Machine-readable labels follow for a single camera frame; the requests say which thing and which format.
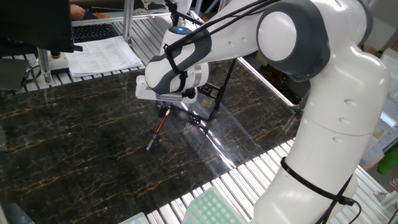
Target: metal frame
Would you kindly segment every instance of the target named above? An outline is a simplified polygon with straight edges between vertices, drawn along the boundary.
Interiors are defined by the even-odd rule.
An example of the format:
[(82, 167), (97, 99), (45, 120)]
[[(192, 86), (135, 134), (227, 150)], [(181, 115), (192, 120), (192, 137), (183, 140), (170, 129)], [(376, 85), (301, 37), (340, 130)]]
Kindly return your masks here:
[(42, 71), (42, 76), (44, 77), (44, 81), (47, 85), (53, 85), (48, 51), (38, 48), (37, 53), (39, 55), (39, 65)]
[(130, 47), (133, 45), (131, 37), (131, 23), (134, 14), (134, 0), (124, 1), (124, 20), (123, 20), (123, 37)]

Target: black cable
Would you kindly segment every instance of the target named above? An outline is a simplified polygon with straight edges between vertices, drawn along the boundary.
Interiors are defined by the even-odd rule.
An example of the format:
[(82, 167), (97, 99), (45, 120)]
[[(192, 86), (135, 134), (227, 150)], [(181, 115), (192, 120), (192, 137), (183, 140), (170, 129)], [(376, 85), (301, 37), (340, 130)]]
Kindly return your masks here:
[(253, 15), (256, 15), (256, 14), (259, 14), (259, 13), (262, 13), (262, 12), (265, 12), (267, 9), (263, 9), (263, 10), (261, 10), (261, 11), (258, 11), (258, 12), (254, 12), (254, 13), (252, 13), (252, 14), (249, 14), (248, 16), (253, 16)]
[(359, 207), (359, 212), (358, 212), (358, 214), (356, 214), (356, 216), (354, 217), (354, 219), (352, 219), (348, 224), (354, 223), (354, 221), (360, 216), (360, 214), (361, 214), (361, 212), (362, 212), (362, 207), (361, 207), (361, 205), (360, 205), (357, 201), (355, 201), (354, 199), (352, 199), (352, 200), (353, 200), (354, 203)]
[(256, 10), (258, 10), (258, 9), (260, 9), (260, 8), (262, 8), (262, 7), (266, 7), (266, 6), (268, 6), (269, 4), (272, 4), (273, 2), (277, 2), (277, 1), (279, 1), (279, 0), (262, 0), (262, 1), (256, 1), (256, 2), (254, 2), (254, 3), (252, 3), (252, 4), (249, 4), (249, 5), (247, 5), (247, 6), (242, 7), (241, 9), (238, 9), (238, 10), (236, 10), (236, 11), (233, 11), (233, 12), (231, 12), (231, 13), (229, 13), (229, 14), (227, 14), (227, 15), (225, 15), (225, 16), (219, 18), (219, 19), (215, 19), (215, 20), (213, 20), (213, 21), (207, 22), (206, 24), (202, 25), (201, 27), (199, 27), (199, 28), (196, 29), (195, 31), (189, 33), (189, 34), (186, 35), (185, 37), (183, 37), (183, 38), (181, 38), (180, 40), (174, 42), (172, 45), (170, 45), (170, 46), (168, 47), (168, 50), (173, 50), (173, 49), (176, 49), (177, 47), (182, 47), (182, 46), (184, 46), (184, 45), (191, 44), (192, 41), (191, 41), (191, 42), (188, 42), (188, 41), (191, 40), (192, 37), (194, 37), (195, 35), (199, 34), (199, 33), (202, 32), (203, 30), (207, 29), (208, 27), (210, 27), (210, 26), (212, 26), (212, 25), (214, 25), (214, 24), (216, 24), (216, 23), (218, 23), (218, 22), (221, 22), (221, 21), (223, 21), (223, 20), (225, 20), (225, 19), (227, 19), (227, 18), (230, 18), (231, 16), (235, 16), (237, 13), (240, 13), (240, 12), (242, 12), (242, 11), (245, 11), (245, 10), (247, 10), (247, 9), (250, 9), (250, 8), (252, 8), (252, 7), (254, 7), (254, 6), (260, 5), (260, 7), (256, 7), (256, 8), (254, 8), (254, 10), (251, 9), (250, 11), (245, 12), (244, 14), (238, 16), (237, 18), (233, 19), (232, 21), (230, 21), (229, 23), (223, 25), (223, 26), (220, 27), (220, 28), (224, 29), (225, 27), (231, 25), (232, 23), (234, 23), (234, 22), (236, 22), (236, 21), (242, 19), (244, 16), (247, 16), (248, 14), (251, 14), (252, 12), (255, 12)]
[[(188, 45), (188, 44), (192, 44), (192, 43), (195, 43), (195, 42), (198, 42), (198, 41), (201, 41), (202, 39), (204, 39), (204, 38), (206, 38), (206, 37), (208, 37), (208, 36), (211, 36), (211, 35), (213, 35), (213, 34), (219, 32), (219, 31), (221, 31), (221, 30), (227, 28), (227, 27), (230, 26), (231, 24), (234, 24), (235, 22), (241, 20), (242, 18), (244, 18), (244, 17), (250, 15), (251, 13), (257, 11), (258, 9), (261, 9), (261, 8), (263, 8), (263, 7), (266, 7), (266, 6), (268, 6), (268, 5), (270, 5), (270, 4), (274, 3), (274, 2), (277, 2), (277, 1), (279, 1), (279, 0), (267, 0), (267, 1), (264, 2), (263, 4), (260, 4), (259, 6), (253, 8), (253, 9), (250, 9), (248, 12), (245, 12), (244, 14), (241, 14), (241, 15), (237, 16), (235, 19), (233, 19), (233, 20), (227, 22), (226, 24), (222, 25), (221, 27), (219, 27), (219, 28), (217, 28), (217, 29), (211, 31), (209, 34), (204, 35), (204, 36), (202, 36), (202, 37), (196, 39), (195, 41), (193, 41), (193, 40), (187, 41), (185, 44), (182, 44), (182, 46)], [(224, 16), (225, 18), (224, 18), (224, 17), (221, 17), (220, 19), (224, 20), (224, 19), (230, 18), (231, 16), (229, 16), (229, 14), (228, 14), (228, 15)]]
[[(27, 75), (26, 75), (26, 80), (25, 80), (26, 82), (30, 82), (30, 81), (36, 80), (37, 78), (39, 78), (39, 77), (41, 76), (41, 74), (42, 74), (42, 71), (41, 71), (41, 70), (37, 73), (36, 76), (34, 76), (34, 70), (35, 70), (36, 68), (39, 68), (39, 67), (40, 67), (39, 65), (36, 65), (36, 66), (34, 66), (34, 67), (32, 67), (32, 68), (30, 68), (30, 69), (28, 70)], [(31, 79), (27, 79), (27, 77), (29, 76), (29, 72), (32, 74), (32, 77), (33, 77), (33, 78), (31, 78)]]

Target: metal rod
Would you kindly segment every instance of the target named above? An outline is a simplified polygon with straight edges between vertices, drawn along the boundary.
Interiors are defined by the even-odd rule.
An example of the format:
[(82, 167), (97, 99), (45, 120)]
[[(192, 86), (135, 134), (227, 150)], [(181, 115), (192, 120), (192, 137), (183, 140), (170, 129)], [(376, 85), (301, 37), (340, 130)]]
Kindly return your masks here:
[(209, 6), (209, 8), (206, 10), (205, 13), (209, 13), (215, 6), (216, 4), (219, 2), (220, 0), (215, 0), (213, 1), (213, 3), (211, 3), (211, 5)]
[(132, 15), (134, 12), (134, 0), (124, 1), (124, 20), (123, 20), (123, 37), (127, 40), (130, 37), (130, 29), (132, 22)]
[(195, 13), (196, 13), (198, 16), (200, 16), (199, 13), (200, 13), (200, 9), (201, 9), (201, 4), (202, 4), (202, 2), (203, 2), (203, 0), (197, 0), (197, 4), (196, 4), (196, 6), (195, 6)]
[(49, 54), (47, 50), (44, 49), (37, 49), (37, 53), (39, 55), (39, 65), (42, 71), (42, 75), (44, 77), (44, 81), (47, 85), (53, 85), (53, 80), (51, 77), (51, 69), (50, 69), (50, 62), (49, 62)]

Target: black cable tie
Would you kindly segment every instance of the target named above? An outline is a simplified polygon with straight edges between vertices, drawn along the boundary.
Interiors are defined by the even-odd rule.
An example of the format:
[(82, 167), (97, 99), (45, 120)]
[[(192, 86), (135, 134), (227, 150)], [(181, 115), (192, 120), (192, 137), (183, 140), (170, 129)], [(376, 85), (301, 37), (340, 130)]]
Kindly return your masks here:
[(308, 187), (309, 189), (311, 189), (312, 191), (316, 192), (319, 195), (322, 195), (330, 200), (336, 200), (338, 199), (338, 203), (342, 204), (342, 205), (349, 205), (349, 206), (353, 206), (354, 205), (354, 201), (351, 198), (345, 197), (345, 196), (338, 196), (338, 195), (334, 195), (332, 193), (327, 192), (326, 190), (323, 190), (319, 187), (317, 187), (316, 185), (312, 184), (311, 182), (307, 181), (306, 179), (304, 179), (302, 176), (300, 176), (298, 173), (296, 173), (294, 170), (292, 170), (292, 168), (290, 168), (289, 165), (287, 165), (286, 161), (285, 161), (286, 157), (283, 157), (282, 160), (280, 161), (281, 166), (285, 169), (285, 171), (290, 174), (294, 179), (296, 179), (297, 181), (299, 181), (302, 185)]

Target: monitor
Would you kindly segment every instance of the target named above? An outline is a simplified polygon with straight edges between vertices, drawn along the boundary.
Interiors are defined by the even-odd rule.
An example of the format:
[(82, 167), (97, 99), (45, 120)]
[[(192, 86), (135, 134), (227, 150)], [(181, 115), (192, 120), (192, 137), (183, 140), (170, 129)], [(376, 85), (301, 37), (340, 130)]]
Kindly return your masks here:
[(26, 44), (73, 52), (69, 0), (0, 1), (0, 39), (0, 56)]

